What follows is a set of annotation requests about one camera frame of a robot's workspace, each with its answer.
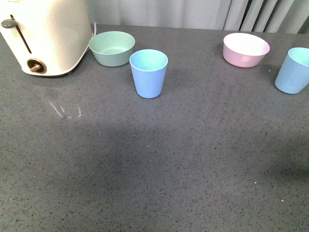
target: toaster lever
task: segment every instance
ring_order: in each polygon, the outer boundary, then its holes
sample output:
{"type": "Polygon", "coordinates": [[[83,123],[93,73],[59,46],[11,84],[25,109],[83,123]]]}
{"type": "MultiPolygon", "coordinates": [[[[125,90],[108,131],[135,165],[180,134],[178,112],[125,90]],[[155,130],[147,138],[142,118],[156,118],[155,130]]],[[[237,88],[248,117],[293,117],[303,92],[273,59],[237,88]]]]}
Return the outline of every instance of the toaster lever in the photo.
{"type": "Polygon", "coordinates": [[[10,29],[10,28],[14,28],[17,26],[17,22],[14,20],[14,19],[5,19],[1,22],[1,26],[3,28],[7,28],[7,29],[10,29]]]}

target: bowl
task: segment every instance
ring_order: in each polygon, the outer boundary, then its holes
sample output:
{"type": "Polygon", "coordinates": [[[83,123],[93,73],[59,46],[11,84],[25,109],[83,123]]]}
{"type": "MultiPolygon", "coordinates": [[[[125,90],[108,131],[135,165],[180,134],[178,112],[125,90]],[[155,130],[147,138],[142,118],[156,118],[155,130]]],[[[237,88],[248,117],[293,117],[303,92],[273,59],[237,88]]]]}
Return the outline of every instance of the bowl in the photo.
{"type": "Polygon", "coordinates": [[[96,60],[108,67],[118,67],[128,63],[134,52],[134,45],[134,37],[122,31],[100,33],[89,41],[89,48],[96,60]]]}
{"type": "Polygon", "coordinates": [[[223,42],[224,59],[241,68],[256,66],[270,50],[265,40],[247,33],[228,34],[223,42]]]}

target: toaster knob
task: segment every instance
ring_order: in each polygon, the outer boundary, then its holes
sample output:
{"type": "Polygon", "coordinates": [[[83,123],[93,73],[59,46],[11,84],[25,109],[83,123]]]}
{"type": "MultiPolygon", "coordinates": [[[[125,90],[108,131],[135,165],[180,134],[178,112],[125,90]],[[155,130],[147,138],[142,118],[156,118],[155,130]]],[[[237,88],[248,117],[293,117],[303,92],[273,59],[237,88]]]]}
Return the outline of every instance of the toaster knob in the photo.
{"type": "Polygon", "coordinates": [[[31,58],[27,61],[27,65],[33,73],[46,73],[46,65],[39,59],[31,58]]]}
{"type": "Polygon", "coordinates": [[[5,19],[1,22],[3,28],[14,28],[17,26],[17,22],[14,19],[5,19]]]}

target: cup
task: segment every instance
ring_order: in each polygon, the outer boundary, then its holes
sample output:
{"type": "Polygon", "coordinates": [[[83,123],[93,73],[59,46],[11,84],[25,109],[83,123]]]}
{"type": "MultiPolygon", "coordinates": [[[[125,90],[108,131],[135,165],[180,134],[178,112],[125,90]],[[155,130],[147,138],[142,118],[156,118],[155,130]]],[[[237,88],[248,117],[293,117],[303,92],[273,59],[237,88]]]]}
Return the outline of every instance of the cup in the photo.
{"type": "Polygon", "coordinates": [[[307,84],[309,84],[309,49],[292,48],[284,59],[275,85],[284,93],[296,94],[307,84]]]}
{"type": "Polygon", "coordinates": [[[160,51],[145,49],[130,57],[131,70],[137,93],[143,98],[155,98],[162,91],[168,57],[160,51]]]}

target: pink bowl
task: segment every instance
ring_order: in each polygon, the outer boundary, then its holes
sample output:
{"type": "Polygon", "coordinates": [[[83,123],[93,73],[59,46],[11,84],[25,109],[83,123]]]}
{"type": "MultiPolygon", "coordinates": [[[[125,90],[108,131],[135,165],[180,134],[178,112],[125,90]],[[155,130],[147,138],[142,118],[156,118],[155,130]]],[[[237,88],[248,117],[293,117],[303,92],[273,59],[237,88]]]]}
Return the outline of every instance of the pink bowl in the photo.
{"type": "Polygon", "coordinates": [[[228,34],[223,42],[224,59],[241,68],[254,67],[270,50],[265,40],[246,33],[228,34]]]}

